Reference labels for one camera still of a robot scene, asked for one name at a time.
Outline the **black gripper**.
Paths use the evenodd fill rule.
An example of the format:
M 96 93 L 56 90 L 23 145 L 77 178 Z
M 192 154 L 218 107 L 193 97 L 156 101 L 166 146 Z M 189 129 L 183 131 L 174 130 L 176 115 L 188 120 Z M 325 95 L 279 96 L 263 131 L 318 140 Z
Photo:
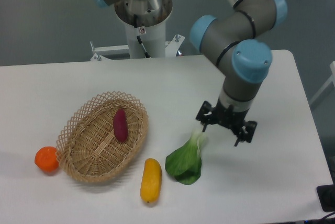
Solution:
M 233 104 L 226 105 L 220 98 L 213 108 L 211 103 L 205 100 L 197 113 L 196 120 L 203 126 L 202 132 L 206 131 L 208 125 L 220 125 L 230 129 L 237 137 L 234 144 L 237 147 L 240 142 L 251 143 L 257 127 L 256 121 L 245 121 L 248 111 L 249 109 L 237 109 Z

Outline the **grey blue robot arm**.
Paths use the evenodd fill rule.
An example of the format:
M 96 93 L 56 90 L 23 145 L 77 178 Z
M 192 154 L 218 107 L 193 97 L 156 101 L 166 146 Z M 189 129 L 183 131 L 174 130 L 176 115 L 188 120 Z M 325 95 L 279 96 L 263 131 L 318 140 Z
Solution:
M 224 20 L 205 15 L 192 26 L 189 39 L 225 76 L 217 104 L 203 102 L 196 119 L 203 125 L 230 129 L 237 143 L 251 142 L 257 123 L 245 117 L 267 77 L 272 63 L 269 47 L 257 36 L 282 23 L 285 0 L 228 0 L 233 14 Z M 172 0 L 95 0 L 100 7 L 113 6 L 124 23 L 129 55 L 135 58 L 165 57 L 165 22 Z

